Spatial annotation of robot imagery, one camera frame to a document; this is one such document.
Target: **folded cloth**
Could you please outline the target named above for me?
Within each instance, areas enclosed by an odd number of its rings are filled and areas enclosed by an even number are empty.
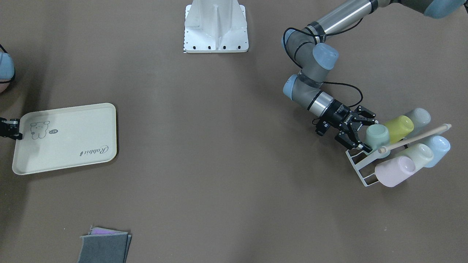
[[[128,232],[92,227],[81,237],[78,263],[125,263],[132,235]]]

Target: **yellow cup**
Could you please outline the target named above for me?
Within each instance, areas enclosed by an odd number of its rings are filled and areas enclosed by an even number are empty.
[[[400,141],[414,129],[414,124],[405,115],[398,116],[384,123],[390,133],[390,144]]]

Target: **brown table surface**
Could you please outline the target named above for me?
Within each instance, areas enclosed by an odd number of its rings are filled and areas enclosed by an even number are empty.
[[[341,0],[248,1],[250,50],[184,54],[190,1],[2,1],[17,77],[0,116],[110,102],[117,157],[18,176],[0,140],[0,262],[76,262],[91,225],[129,231],[128,263],[466,262],[468,16],[398,4],[331,38],[328,76],[385,122],[427,109],[451,123],[440,164],[364,187],[312,114],[282,93],[280,43]],[[323,89],[346,104],[346,87]]]

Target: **white tray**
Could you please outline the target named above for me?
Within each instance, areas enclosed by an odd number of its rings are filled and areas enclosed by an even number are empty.
[[[117,154],[110,103],[31,112],[21,117],[20,132],[12,166],[17,175],[108,162]]]

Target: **bear drawing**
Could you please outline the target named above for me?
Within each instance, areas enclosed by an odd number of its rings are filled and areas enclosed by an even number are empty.
[[[37,138],[44,138],[47,134],[47,129],[49,128],[50,121],[46,122],[36,122],[31,123],[31,134],[32,138],[36,140]]]

